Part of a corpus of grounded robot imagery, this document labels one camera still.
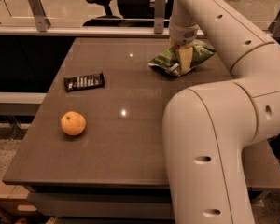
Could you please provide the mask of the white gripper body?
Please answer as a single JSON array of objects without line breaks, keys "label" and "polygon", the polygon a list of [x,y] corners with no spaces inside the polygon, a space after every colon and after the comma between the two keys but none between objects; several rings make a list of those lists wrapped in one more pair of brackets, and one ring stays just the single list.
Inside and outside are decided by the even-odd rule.
[{"label": "white gripper body", "polygon": [[199,26],[193,24],[182,26],[177,24],[173,19],[169,20],[169,36],[174,45],[185,45],[194,40],[197,36]]}]

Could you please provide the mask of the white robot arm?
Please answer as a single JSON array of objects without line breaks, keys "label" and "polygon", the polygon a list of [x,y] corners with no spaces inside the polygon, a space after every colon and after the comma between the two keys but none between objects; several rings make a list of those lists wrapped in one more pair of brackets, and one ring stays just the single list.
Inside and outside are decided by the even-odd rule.
[{"label": "white robot arm", "polygon": [[228,81],[186,88],[165,108],[164,157],[176,224],[254,224],[244,147],[280,134],[280,45],[223,0],[175,0],[170,36],[200,28]]}]

